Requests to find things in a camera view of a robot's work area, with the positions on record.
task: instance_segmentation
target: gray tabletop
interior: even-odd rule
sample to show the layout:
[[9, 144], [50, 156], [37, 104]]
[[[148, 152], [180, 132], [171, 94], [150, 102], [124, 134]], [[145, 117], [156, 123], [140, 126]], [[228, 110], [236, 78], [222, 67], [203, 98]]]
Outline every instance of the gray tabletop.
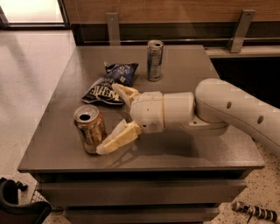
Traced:
[[[18, 167], [20, 172], [188, 171], [263, 167], [251, 137], [234, 127], [221, 136], [192, 136], [179, 130], [142, 134], [105, 156], [87, 154], [74, 126], [81, 97], [105, 74], [104, 61], [137, 62], [134, 88], [194, 92], [205, 78], [218, 77], [200, 45], [164, 47], [162, 79], [147, 80], [145, 46], [76, 47]], [[123, 108], [98, 106], [107, 132], [123, 119]]]

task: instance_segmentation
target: white floor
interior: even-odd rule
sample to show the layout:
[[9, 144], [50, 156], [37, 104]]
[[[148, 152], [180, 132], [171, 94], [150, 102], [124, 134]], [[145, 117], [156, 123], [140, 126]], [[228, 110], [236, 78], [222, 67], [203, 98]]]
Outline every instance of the white floor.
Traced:
[[[0, 31], [0, 177], [29, 185], [20, 203], [31, 200], [36, 181], [17, 171], [18, 164], [75, 48], [70, 31]], [[278, 211], [280, 159], [256, 143], [266, 167], [247, 178], [238, 200]], [[249, 218], [220, 205], [220, 215], [207, 224], [246, 223]], [[61, 213], [44, 222], [69, 223]], [[250, 223], [271, 223], [253, 217]]]

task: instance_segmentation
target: table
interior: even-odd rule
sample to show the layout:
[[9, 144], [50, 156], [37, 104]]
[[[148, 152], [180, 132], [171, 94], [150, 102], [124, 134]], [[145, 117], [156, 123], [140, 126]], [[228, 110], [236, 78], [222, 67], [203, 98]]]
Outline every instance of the table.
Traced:
[[[162, 79], [150, 82], [146, 53], [145, 46], [76, 47], [18, 167], [72, 223], [210, 221], [220, 203], [246, 187], [244, 178], [264, 167], [251, 137], [231, 126], [221, 136], [142, 134], [109, 155], [87, 154], [73, 115], [105, 74], [104, 61], [139, 63], [133, 85], [139, 92], [194, 92], [202, 80], [219, 77], [203, 46], [167, 45]], [[110, 133], [124, 110], [98, 108]]]

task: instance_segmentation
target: black chip bag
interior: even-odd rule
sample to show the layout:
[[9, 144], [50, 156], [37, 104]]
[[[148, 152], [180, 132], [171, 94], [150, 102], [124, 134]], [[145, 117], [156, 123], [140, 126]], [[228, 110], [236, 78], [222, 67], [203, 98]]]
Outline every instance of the black chip bag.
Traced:
[[97, 80], [81, 98], [86, 103], [104, 102], [111, 105], [123, 105], [124, 100], [113, 90], [112, 84], [119, 83], [131, 87], [137, 63], [113, 64], [104, 63], [106, 75]]

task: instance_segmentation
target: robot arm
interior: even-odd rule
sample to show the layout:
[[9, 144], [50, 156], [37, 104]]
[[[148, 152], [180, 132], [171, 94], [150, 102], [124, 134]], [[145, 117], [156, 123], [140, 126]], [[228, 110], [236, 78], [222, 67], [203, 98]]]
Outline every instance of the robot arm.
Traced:
[[190, 92], [139, 94], [133, 88], [127, 90], [116, 84], [113, 89], [125, 100], [133, 122], [117, 125], [97, 147], [99, 154], [108, 154], [134, 141], [142, 132], [181, 128], [192, 134], [218, 136], [232, 124], [280, 157], [280, 110], [223, 80], [203, 80], [195, 96]]

